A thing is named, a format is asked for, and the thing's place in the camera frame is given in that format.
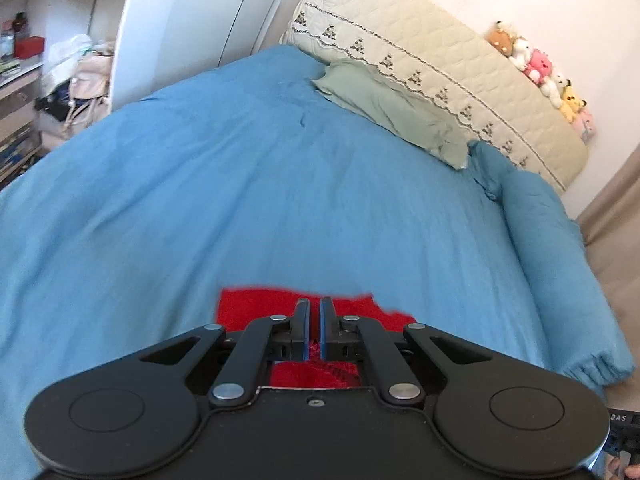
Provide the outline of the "grey wardrobe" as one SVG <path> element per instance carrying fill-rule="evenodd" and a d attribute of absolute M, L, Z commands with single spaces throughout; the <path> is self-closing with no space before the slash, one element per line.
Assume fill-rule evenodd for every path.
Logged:
<path fill-rule="evenodd" d="M 155 90 L 252 52 L 274 0 L 174 0 Z"/>

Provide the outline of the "white plush toy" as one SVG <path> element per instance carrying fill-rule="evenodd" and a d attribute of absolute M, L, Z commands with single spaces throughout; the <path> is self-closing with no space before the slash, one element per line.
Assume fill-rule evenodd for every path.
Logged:
<path fill-rule="evenodd" d="M 526 39 L 518 37 L 514 40 L 509 60 L 520 72 L 524 72 L 532 57 L 532 52 L 530 43 Z"/>

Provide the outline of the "red knit sweater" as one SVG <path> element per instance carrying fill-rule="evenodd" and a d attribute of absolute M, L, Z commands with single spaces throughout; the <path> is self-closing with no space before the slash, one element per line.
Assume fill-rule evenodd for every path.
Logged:
<path fill-rule="evenodd" d="M 320 358 L 320 298 L 306 292 L 272 288 L 227 288 L 219 298 L 216 322 L 227 332 L 239 332 L 254 321 L 270 315 L 294 314 L 300 298 L 310 301 L 310 357 L 305 362 L 281 362 L 271 365 L 268 386 L 277 388 L 348 389 L 360 386 L 360 374 L 354 363 L 323 361 Z M 359 315 L 375 318 L 386 330 L 402 332 L 405 325 L 416 322 L 408 314 L 385 311 L 373 296 L 332 298 L 338 316 Z"/>

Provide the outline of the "cream quilted headboard cushion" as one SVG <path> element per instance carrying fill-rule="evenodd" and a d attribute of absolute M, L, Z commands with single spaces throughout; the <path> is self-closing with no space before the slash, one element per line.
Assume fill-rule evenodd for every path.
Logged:
<path fill-rule="evenodd" d="M 589 152 L 505 56 L 431 0 L 300 0 L 281 44 L 363 62 L 564 193 Z"/>

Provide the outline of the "pink plush toy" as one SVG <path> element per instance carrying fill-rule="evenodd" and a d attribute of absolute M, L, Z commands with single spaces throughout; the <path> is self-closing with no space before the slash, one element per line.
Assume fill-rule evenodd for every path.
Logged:
<path fill-rule="evenodd" d="M 526 64 L 524 74 L 533 81 L 536 86 L 540 86 L 552 74 L 553 65 L 544 52 L 534 49 L 530 59 Z"/>

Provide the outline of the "beige bag on shelf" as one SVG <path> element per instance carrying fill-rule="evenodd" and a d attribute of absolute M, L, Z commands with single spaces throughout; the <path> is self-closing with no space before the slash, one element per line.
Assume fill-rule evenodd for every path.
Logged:
<path fill-rule="evenodd" d="M 78 62 L 68 87 L 70 109 L 62 127 L 66 139 L 99 122 L 111 111 L 112 65 L 111 55 L 94 52 Z"/>

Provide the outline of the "green pillow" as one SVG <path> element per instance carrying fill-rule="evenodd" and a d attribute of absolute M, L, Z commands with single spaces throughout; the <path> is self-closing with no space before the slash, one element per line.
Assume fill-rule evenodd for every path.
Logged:
<path fill-rule="evenodd" d="M 415 96 L 371 66 L 341 60 L 313 82 L 327 100 L 422 148 L 450 167 L 468 164 L 468 134 L 454 116 Z"/>

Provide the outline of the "blue bed sheet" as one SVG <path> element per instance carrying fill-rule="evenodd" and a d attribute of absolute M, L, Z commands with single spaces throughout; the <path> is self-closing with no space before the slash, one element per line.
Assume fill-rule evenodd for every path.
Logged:
<path fill-rule="evenodd" d="M 322 98 L 276 47 L 131 103 L 1 194 L 1 474 L 38 470 L 27 405 L 202 326 L 220 293 L 367 295 L 546 367 L 501 206 L 472 174 Z"/>

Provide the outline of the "yellow plush toy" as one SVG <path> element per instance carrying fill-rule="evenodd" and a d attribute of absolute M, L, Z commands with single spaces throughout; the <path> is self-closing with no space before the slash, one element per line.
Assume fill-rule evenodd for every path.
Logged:
<path fill-rule="evenodd" d="M 587 106 L 587 102 L 575 92 L 569 82 L 562 93 L 562 101 L 559 107 L 560 113 L 570 124 L 578 117 L 580 111 Z"/>

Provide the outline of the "blue rolled blanket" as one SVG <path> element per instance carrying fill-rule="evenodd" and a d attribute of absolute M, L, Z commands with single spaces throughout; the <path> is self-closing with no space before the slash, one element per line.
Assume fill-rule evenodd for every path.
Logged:
<path fill-rule="evenodd" d="M 588 264 L 582 233 L 554 188 L 485 142 L 471 143 L 468 170 L 502 208 L 552 370 L 596 391 L 630 377 L 634 358 Z"/>

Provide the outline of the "white shelf unit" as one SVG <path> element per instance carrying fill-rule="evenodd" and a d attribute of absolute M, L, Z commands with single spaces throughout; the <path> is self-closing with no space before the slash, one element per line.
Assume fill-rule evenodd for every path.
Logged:
<path fill-rule="evenodd" d="M 1 0 L 1 51 L 14 52 L 1 79 L 1 180 L 8 182 L 41 148 L 39 101 L 73 90 L 90 58 L 80 105 L 66 105 L 53 134 L 64 141 L 125 104 L 147 96 L 174 0 Z"/>

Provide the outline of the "brown plush bear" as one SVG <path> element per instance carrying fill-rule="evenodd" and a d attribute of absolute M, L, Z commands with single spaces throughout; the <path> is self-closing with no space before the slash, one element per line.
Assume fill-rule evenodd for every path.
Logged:
<path fill-rule="evenodd" d="M 518 30 L 504 21 L 495 21 L 486 36 L 486 40 L 507 58 L 512 55 L 516 38 L 518 38 Z"/>

